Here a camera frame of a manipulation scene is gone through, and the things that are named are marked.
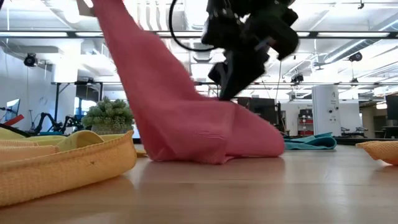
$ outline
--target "black equipment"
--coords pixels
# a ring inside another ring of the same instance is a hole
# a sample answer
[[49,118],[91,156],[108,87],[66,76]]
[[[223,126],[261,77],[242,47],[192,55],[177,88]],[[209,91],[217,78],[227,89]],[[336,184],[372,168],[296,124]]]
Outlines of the black equipment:
[[27,54],[27,57],[24,60],[24,65],[30,68],[34,68],[37,66],[37,64],[39,64],[39,60],[37,60],[36,54],[35,53]]
[[[288,8],[293,0],[208,0],[209,13],[203,44],[209,49],[191,49],[174,35],[172,14],[177,0],[170,5],[169,27],[179,46],[197,52],[225,49],[224,62],[216,63],[208,77],[221,86],[220,100],[228,101],[265,73],[268,50],[272,47],[282,60],[299,44],[297,33],[290,26],[299,18]],[[245,22],[241,21],[250,15]]]
[[43,122],[44,122],[44,118],[45,117],[49,117],[50,121],[51,121],[51,125],[52,127],[47,131],[49,132],[51,129],[53,129],[54,132],[60,133],[60,134],[65,134],[65,131],[67,128],[69,127],[76,127],[77,131],[81,131],[84,129],[81,121],[79,119],[76,118],[76,116],[66,116],[65,117],[65,122],[62,123],[57,123],[54,118],[51,116],[51,114],[49,113],[41,113],[40,114],[40,121],[39,124],[37,125],[37,127],[34,129],[34,131],[32,133],[29,133],[33,136],[39,135],[42,128],[43,128]]
[[298,114],[299,118],[312,118],[312,110],[311,109],[301,109],[300,113]]
[[398,120],[398,96],[387,95],[387,119]]
[[275,104],[274,99],[238,97],[238,104],[270,122],[279,131],[285,131],[280,103]]
[[362,58],[363,58],[363,56],[362,56],[361,52],[356,52],[355,54],[349,56],[348,60],[350,62],[359,62],[362,60]]

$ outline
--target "white column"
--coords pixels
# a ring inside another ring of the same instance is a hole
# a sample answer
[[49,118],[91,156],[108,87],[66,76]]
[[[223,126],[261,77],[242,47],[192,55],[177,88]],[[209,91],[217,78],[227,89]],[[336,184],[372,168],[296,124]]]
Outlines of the white column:
[[338,87],[334,85],[312,88],[314,134],[333,133],[334,136],[341,136],[338,94]]
[[[57,83],[73,83],[77,81],[78,69],[81,66],[80,54],[81,54],[81,43],[82,41],[68,42],[67,45],[62,49],[64,54],[60,60],[57,60],[52,65],[52,81]],[[58,115],[57,121],[64,122],[66,115],[73,115],[75,112],[75,97],[76,97],[76,86],[61,85],[58,99]]]

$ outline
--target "plant pot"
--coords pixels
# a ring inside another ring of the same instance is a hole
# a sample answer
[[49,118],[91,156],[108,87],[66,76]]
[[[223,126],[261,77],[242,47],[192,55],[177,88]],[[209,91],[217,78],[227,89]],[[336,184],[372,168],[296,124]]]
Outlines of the plant pot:
[[105,134],[125,134],[128,131],[132,130],[132,126],[129,129],[114,129],[110,125],[93,125],[91,128],[92,132],[95,132],[98,135],[105,135]]

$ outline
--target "desk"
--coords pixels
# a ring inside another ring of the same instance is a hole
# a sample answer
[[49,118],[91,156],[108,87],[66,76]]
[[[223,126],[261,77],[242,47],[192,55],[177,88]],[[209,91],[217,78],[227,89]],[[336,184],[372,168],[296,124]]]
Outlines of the desk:
[[374,131],[374,137],[375,138],[384,138],[385,131]]
[[383,127],[385,130],[384,138],[397,138],[398,139],[398,126],[385,126]]
[[0,209],[0,223],[398,223],[398,168],[362,149],[223,166],[139,159],[123,176]]

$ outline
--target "red object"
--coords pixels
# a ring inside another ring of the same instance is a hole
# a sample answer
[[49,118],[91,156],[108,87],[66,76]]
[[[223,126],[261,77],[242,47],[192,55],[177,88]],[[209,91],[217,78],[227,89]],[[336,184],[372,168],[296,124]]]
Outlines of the red object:
[[305,119],[305,122],[303,122],[303,119],[301,119],[300,124],[313,124],[313,119]]
[[5,122],[4,124],[7,125],[7,126],[12,126],[12,125],[14,125],[14,124],[20,122],[20,121],[23,120],[24,118],[25,118],[25,117],[24,117],[22,114],[20,114],[20,115],[16,116],[15,118],[13,118],[13,119],[11,119],[11,120]]
[[158,36],[139,28],[122,0],[93,4],[152,160],[223,164],[283,153],[282,135],[267,121],[197,93],[181,62]]
[[302,136],[313,135],[313,131],[298,131],[298,135]]

